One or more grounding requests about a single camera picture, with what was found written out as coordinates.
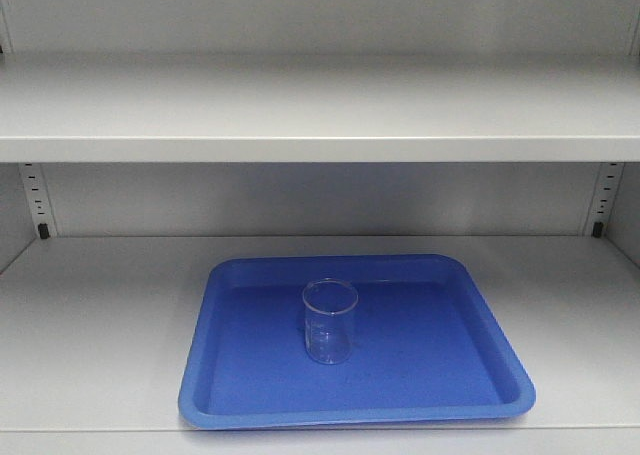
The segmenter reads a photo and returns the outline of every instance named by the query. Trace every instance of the lower shelf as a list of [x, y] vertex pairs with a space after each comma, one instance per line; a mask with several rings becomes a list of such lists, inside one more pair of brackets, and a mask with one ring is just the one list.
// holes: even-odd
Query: lower shelf
[[412, 428], [640, 428], [640, 270], [606, 240], [221, 237], [34, 242], [0, 277], [0, 431], [189, 430], [177, 395], [214, 265], [373, 253], [465, 264], [537, 389], [517, 419]]
[[638, 453], [640, 429], [0, 433], [0, 446], [21, 455], [625, 455]]

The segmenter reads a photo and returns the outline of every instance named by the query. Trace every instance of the shelf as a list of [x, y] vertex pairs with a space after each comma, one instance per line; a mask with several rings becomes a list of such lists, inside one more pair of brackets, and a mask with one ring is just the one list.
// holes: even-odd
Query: shelf
[[640, 160], [624, 57], [5, 58], [0, 162]]
[[0, 277], [0, 431], [189, 428], [177, 396], [208, 272], [236, 257], [441, 253], [462, 261], [536, 385], [507, 421], [640, 428], [640, 270], [582, 237], [58, 238]]
[[247, 432], [111, 432], [0, 433], [7, 453], [94, 455], [136, 453], [153, 455], [388, 455], [447, 453], [451, 455], [512, 455], [544, 453], [637, 453], [640, 429], [577, 430], [333, 430]]

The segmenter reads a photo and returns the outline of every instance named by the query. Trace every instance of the cabinet side wall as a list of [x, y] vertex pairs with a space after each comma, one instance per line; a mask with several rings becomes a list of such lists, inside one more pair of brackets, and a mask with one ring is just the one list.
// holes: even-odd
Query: cabinet side wall
[[0, 164], [0, 272], [35, 238], [16, 164]]
[[624, 167], [607, 237], [640, 266], [640, 163]]

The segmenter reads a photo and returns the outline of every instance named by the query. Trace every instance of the tray rim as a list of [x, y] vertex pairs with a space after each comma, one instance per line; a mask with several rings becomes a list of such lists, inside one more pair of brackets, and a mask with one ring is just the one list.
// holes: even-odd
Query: tray rim
[[[444, 261], [459, 272], [465, 288], [471, 291], [468, 299], [484, 322], [498, 351], [502, 354], [505, 364], [514, 378], [519, 396], [512, 402], [491, 405], [438, 405], [435, 407], [401, 407], [401, 408], [358, 408], [352, 410], [315, 410], [291, 411], [275, 413], [247, 413], [247, 414], [211, 414], [202, 412], [195, 404], [193, 395], [197, 388], [197, 374], [200, 368], [200, 358], [206, 348], [206, 333], [209, 328], [211, 313], [214, 309], [214, 296], [207, 296], [209, 286], [218, 277], [224, 275], [230, 267], [253, 263], [290, 263], [292, 261], [313, 263], [322, 260], [339, 262], [347, 260], [430, 260]], [[522, 415], [533, 407], [536, 401], [536, 391], [529, 375], [524, 369], [513, 347], [506, 338], [502, 328], [491, 311], [487, 301], [478, 290], [473, 278], [466, 267], [458, 260], [440, 254], [400, 254], [400, 255], [321, 255], [303, 257], [251, 257], [232, 258], [219, 263], [211, 270], [203, 295], [200, 312], [194, 329], [193, 340], [189, 350], [182, 385], [178, 396], [178, 407], [182, 417], [192, 426], [206, 430], [259, 429], [274, 427], [302, 427], [318, 425], [351, 425], [369, 423], [401, 423], [401, 422], [438, 422], [453, 420], [487, 420], [511, 418]]]

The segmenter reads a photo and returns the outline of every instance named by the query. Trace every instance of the tray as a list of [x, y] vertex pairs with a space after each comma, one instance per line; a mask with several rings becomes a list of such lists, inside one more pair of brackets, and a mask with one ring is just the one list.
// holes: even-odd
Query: tray
[[[351, 357], [304, 347], [311, 280], [360, 294]], [[231, 260], [212, 272], [179, 407], [205, 429], [511, 417], [531, 380], [464, 266], [441, 255]]]

